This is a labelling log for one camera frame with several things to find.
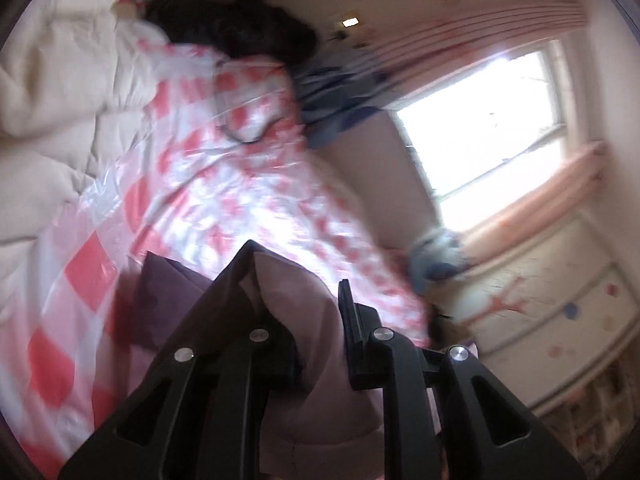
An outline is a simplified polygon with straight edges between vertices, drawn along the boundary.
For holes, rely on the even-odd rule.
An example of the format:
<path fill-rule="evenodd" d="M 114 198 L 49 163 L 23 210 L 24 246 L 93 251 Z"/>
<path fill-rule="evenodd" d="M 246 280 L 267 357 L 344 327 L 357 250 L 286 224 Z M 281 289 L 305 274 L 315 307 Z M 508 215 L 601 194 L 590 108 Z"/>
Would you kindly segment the blue patterned curtain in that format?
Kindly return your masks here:
<path fill-rule="evenodd" d="M 407 273 L 413 291 L 424 296 L 432 285 L 446 282 L 470 266 L 462 248 L 461 236 L 438 229 L 411 247 Z"/>
<path fill-rule="evenodd" d="M 293 72 L 308 148 L 318 150 L 393 102 L 390 74 L 374 52 L 335 37 Z"/>

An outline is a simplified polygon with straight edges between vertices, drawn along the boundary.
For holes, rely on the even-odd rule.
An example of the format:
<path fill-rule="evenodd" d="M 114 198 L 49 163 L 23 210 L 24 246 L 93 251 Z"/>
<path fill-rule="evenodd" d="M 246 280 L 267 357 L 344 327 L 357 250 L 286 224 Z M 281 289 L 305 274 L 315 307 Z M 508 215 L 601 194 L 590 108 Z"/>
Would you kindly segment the blue patterned curtain left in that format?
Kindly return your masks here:
<path fill-rule="evenodd" d="M 374 52 L 335 37 L 293 72 L 308 148 L 318 150 L 393 102 L 390 74 Z"/>

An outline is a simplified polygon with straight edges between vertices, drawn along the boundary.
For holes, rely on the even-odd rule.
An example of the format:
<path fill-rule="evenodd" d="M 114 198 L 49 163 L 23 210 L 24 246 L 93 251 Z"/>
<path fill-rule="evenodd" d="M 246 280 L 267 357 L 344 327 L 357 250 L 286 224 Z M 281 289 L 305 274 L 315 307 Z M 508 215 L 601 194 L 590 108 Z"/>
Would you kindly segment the lilac and purple garment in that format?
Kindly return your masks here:
<path fill-rule="evenodd" d="M 349 385 L 337 301 L 318 276 L 245 245 L 216 280 L 158 255 L 134 293 L 132 341 L 156 367 L 179 336 L 210 330 L 224 307 L 264 307 L 293 336 L 302 366 L 293 392 L 268 403 L 260 470 L 280 479 L 378 479 L 384 471 L 382 394 Z"/>

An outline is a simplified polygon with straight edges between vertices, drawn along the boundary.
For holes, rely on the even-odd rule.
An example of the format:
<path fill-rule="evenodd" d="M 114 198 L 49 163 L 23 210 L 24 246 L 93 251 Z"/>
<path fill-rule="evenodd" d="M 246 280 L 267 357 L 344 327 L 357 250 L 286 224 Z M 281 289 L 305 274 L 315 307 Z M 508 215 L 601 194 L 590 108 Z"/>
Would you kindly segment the black clothing pile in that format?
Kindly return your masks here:
<path fill-rule="evenodd" d="M 229 58 L 269 56 L 288 68 L 317 51 L 316 31 L 265 0 L 148 0 L 144 18 L 174 44 L 201 44 Z"/>

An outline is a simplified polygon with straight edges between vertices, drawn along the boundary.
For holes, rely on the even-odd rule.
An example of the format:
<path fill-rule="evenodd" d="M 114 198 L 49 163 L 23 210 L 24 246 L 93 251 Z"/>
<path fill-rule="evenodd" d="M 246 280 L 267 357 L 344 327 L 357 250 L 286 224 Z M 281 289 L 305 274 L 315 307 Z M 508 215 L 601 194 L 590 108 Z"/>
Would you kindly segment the white painted wardrobe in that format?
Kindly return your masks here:
<path fill-rule="evenodd" d="M 579 216 L 432 300 L 470 330 L 488 370 L 538 411 L 600 372 L 639 324 L 626 276 Z"/>

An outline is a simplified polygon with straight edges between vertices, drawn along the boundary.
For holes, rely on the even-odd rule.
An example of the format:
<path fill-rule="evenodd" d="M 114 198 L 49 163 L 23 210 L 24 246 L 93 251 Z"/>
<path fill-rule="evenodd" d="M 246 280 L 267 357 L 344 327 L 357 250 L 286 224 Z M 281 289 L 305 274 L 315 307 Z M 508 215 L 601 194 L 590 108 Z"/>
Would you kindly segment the bright window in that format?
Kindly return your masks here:
<path fill-rule="evenodd" d="M 451 76 L 393 116 L 439 220 L 458 233 L 541 186 L 566 159 L 567 121 L 551 44 Z"/>

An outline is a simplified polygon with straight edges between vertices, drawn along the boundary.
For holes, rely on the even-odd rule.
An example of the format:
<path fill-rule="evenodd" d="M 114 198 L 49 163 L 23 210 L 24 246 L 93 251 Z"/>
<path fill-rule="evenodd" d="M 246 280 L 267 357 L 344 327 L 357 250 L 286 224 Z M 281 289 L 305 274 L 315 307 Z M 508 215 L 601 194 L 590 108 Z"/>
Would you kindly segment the blue patterned curtain right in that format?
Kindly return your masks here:
<path fill-rule="evenodd" d="M 424 296 L 432 285 L 446 282 L 470 266 L 462 248 L 461 236 L 438 229 L 411 247 L 407 273 L 413 291 Z"/>

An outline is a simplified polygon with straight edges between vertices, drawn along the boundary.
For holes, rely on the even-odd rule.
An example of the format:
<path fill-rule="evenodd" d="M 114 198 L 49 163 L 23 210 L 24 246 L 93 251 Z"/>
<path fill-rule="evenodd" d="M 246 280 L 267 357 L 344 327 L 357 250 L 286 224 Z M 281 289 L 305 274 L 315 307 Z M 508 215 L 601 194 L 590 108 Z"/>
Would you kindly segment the pink padded headboard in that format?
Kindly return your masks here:
<path fill-rule="evenodd" d="M 386 110 L 339 134 L 317 154 L 358 197 L 382 247 L 408 250 L 439 227 L 426 184 Z"/>

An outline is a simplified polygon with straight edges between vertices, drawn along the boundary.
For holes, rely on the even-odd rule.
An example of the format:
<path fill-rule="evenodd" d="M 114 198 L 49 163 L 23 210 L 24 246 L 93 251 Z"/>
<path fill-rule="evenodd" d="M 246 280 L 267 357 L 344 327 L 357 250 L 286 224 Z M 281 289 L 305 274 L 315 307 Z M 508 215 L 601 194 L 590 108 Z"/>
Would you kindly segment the cream quilted duvet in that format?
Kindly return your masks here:
<path fill-rule="evenodd" d="M 32 0 L 1 51 L 1 271 L 63 204 L 143 139 L 166 44 L 120 0 Z"/>

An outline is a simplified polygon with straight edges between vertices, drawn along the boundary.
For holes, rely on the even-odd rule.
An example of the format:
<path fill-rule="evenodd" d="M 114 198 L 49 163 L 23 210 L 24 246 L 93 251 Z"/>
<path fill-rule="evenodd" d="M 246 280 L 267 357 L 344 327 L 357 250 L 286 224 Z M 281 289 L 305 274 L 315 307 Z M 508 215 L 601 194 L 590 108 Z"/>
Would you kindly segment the pink checkered plastic sheet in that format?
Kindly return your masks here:
<path fill-rule="evenodd" d="M 147 254 L 214 278 L 254 240 L 426 341 L 422 302 L 341 181 L 306 150 L 288 76 L 213 49 L 142 44 L 158 79 L 148 132 L 32 248 L 1 329 L 1 413 L 53 479 L 142 379 L 132 291 Z"/>

